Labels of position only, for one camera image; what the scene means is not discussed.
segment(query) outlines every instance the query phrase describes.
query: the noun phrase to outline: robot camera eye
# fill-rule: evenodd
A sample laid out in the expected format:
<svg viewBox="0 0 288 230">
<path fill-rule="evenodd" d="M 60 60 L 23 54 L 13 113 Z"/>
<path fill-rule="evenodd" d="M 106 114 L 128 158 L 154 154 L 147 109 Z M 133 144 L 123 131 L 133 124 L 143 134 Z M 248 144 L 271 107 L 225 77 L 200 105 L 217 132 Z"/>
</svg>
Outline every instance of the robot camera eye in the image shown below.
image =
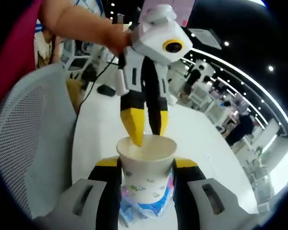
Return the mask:
<svg viewBox="0 0 288 230">
<path fill-rule="evenodd" d="M 183 48 L 183 42 L 180 40 L 168 40 L 163 44 L 163 48 L 169 53 L 178 53 Z"/>
</svg>

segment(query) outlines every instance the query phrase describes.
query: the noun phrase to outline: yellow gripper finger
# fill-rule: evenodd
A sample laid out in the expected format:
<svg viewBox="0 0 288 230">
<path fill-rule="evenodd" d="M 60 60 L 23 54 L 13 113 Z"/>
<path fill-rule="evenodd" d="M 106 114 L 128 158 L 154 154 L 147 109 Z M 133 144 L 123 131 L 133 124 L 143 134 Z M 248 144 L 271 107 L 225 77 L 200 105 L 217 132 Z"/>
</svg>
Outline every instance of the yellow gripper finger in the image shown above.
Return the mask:
<svg viewBox="0 0 288 230">
<path fill-rule="evenodd" d="M 144 109 L 128 108 L 120 112 L 120 118 L 133 143 L 142 146 L 145 124 Z"/>
<path fill-rule="evenodd" d="M 160 136 L 164 135 L 165 129 L 168 125 L 168 111 L 160 111 L 161 116 L 161 126 L 160 126 Z"/>
</svg>

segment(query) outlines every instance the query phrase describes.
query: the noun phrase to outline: chair backrest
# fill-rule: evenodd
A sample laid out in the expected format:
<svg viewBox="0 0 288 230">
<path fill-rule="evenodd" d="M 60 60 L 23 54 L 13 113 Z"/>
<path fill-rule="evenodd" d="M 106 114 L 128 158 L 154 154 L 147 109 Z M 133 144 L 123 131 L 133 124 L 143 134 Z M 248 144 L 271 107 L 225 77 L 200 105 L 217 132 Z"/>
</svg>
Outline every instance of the chair backrest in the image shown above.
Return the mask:
<svg viewBox="0 0 288 230">
<path fill-rule="evenodd" d="M 224 114 L 224 109 L 216 103 L 207 113 L 207 117 L 213 124 L 215 124 L 221 119 L 223 114 Z"/>
<path fill-rule="evenodd" d="M 50 212 L 72 184 L 76 113 L 64 72 L 53 64 L 24 76 L 0 106 L 0 173 L 31 218 Z"/>
<path fill-rule="evenodd" d="M 61 61 L 63 63 L 63 67 L 68 73 L 80 73 L 86 69 L 90 62 L 92 62 L 92 57 L 89 55 L 76 55 L 75 40 L 65 39 Z M 74 66 L 74 61 L 80 62 L 81 66 Z"/>
<path fill-rule="evenodd" d="M 201 106 L 206 102 L 208 96 L 209 92 L 205 91 L 200 86 L 195 86 L 189 95 L 189 99 L 196 103 L 198 106 Z"/>
</svg>

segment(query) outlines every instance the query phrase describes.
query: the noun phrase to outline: plastic bag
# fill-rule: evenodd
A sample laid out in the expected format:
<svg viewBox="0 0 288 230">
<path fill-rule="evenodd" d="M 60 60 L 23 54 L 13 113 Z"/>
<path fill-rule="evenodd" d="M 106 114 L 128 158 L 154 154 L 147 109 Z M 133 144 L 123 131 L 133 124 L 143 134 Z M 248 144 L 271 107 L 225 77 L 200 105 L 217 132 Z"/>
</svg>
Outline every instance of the plastic bag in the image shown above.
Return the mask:
<svg viewBox="0 0 288 230">
<path fill-rule="evenodd" d="M 126 226 L 145 218 L 158 218 L 163 215 L 173 197 L 173 170 L 171 170 L 168 185 L 163 197 L 151 204 L 135 203 L 129 198 L 129 191 L 125 185 L 121 187 L 120 220 Z"/>
</svg>

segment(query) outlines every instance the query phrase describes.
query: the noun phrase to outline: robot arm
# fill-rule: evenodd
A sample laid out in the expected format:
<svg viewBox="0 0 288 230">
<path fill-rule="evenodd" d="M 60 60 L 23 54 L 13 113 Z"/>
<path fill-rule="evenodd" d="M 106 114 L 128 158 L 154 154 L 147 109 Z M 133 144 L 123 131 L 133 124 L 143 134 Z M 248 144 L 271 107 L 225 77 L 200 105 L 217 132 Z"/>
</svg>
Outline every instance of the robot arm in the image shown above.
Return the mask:
<svg viewBox="0 0 288 230">
<path fill-rule="evenodd" d="M 164 134 L 168 122 L 167 65 L 192 47 L 175 18 L 169 5 L 151 9 L 132 32 L 132 46 L 119 57 L 116 91 L 121 96 L 120 117 L 137 146 L 142 145 L 145 102 L 153 134 Z"/>
<path fill-rule="evenodd" d="M 206 179 L 195 162 L 176 157 L 173 172 L 178 230 L 246 230 L 256 224 L 258 215 L 245 212 L 237 197 L 215 179 Z M 119 158 L 102 159 L 87 180 L 73 184 L 53 211 L 34 222 L 43 230 L 117 230 L 120 185 Z"/>
</svg>

